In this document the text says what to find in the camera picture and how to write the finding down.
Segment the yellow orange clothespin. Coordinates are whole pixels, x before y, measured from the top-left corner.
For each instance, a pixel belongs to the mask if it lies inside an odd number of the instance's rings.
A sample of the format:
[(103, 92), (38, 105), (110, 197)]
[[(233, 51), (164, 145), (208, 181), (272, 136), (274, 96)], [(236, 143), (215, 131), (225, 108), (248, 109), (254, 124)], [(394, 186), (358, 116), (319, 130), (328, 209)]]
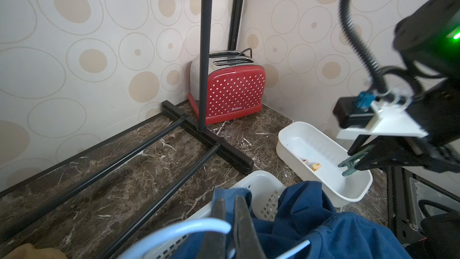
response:
[(321, 165), (320, 163), (314, 163), (314, 164), (312, 164), (312, 165), (310, 166), (310, 168), (311, 168), (311, 170), (312, 170), (313, 172), (318, 171), (321, 167), (322, 167), (322, 165)]

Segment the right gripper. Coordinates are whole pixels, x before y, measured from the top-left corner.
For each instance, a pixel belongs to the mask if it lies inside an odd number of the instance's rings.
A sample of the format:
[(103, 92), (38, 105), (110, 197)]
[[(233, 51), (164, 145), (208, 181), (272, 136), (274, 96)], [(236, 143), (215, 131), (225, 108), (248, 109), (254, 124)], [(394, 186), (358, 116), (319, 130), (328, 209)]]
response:
[(460, 83), (446, 79), (425, 92), (407, 109), (428, 133), (417, 137), (359, 135), (347, 151), (361, 156), (355, 169), (364, 171), (393, 166), (422, 166), (437, 173), (460, 171), (460, 153), (449, 144), (460, 138)]

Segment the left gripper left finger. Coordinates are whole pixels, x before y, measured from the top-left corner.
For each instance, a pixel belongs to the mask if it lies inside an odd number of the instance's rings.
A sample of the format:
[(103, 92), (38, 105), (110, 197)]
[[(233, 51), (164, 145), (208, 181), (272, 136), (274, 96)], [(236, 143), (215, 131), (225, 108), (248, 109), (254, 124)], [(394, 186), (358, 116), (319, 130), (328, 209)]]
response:
[(216, 199), (211, 211), (212, 223), (210, 231), (206, 231), (197, 259), (226, 258), (226, 205), (224, 199)]

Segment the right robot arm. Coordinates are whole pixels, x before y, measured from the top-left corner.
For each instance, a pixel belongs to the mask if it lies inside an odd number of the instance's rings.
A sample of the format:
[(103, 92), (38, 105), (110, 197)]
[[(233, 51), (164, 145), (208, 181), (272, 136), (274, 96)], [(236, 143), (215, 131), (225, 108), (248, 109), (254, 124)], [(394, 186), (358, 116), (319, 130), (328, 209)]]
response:
[(460, 0), (428, 0), (396, 25), (393, 47), (404, 67), (378, 63), (354, 26), (351, 2), (339, 2), (340, 25), (371, 84), (333, 111), (341, 129), (359, 129), (340, 163), (343, 176), (393, 166), (458, 173), (449, 144), (460, 137)]

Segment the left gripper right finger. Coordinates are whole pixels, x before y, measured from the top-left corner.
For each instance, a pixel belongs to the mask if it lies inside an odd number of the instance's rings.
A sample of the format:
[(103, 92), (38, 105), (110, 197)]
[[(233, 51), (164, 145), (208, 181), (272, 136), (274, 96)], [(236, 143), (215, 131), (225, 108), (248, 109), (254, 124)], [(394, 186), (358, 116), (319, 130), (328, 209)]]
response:
[(234, 202), (233, 240), (235, 259), (265, 259), (245, 198), (237, 196)]

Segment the light blue hanger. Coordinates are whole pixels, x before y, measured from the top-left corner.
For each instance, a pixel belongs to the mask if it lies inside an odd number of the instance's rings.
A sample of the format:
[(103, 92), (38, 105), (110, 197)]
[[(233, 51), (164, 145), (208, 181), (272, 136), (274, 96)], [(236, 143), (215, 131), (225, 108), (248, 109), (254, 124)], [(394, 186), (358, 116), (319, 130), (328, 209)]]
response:
[[(158, 246), (161, 247), (173, 239), (178, 239), (191, 233), (210, 231), (212, 223), (215, 222), (212, 218), (203, 218), (169, 225), (138, 241), (122, 253), (119, 259), (140, 259), (151, 249), (155, 249)], [(231, 224), (226, 222), (226, 234), (230, 231)]]

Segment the dark blue t-shirt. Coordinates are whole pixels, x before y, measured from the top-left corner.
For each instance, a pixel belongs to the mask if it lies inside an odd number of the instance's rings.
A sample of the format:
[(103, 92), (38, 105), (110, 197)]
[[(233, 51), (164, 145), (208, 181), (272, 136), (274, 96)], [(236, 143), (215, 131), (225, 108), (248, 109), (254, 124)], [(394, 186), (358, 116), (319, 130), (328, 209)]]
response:
[[(225, 255), (235, 251), (234, 202), (242, 196), (252, 211), (252, 193), (245, 188), (217, 188), (213, 200), (224, 199), (226, 220), (232, 231), (226, 235)], [(320, 183), (305, 181), (287, 187), (278, 200), (274, 221), (250, 213), (266, 259), (408, 259), (410, 255), (393, 233), (355, 213), (337, 212)], [(196, 259), (205, 233), (190, 235), (172, 255)]]

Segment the mint green clothespin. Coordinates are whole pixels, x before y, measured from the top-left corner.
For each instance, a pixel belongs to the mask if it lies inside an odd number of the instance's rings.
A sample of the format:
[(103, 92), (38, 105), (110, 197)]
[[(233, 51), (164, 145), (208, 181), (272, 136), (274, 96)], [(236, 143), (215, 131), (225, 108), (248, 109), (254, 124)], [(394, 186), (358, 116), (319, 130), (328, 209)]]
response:
[(357, 164), (368, 154), (372, 149), (374, 148), (374, 145), (370, 145), (365, 147), (363, 150), (357, 152), (354, 155), (351, 155), (348, 159), (345, 159), (342, 161), (338, 167), (346, 167), (347, 169), (342, 172), (342, 176), (347, 177), (352, 175), (357, 171), (356, 166)]

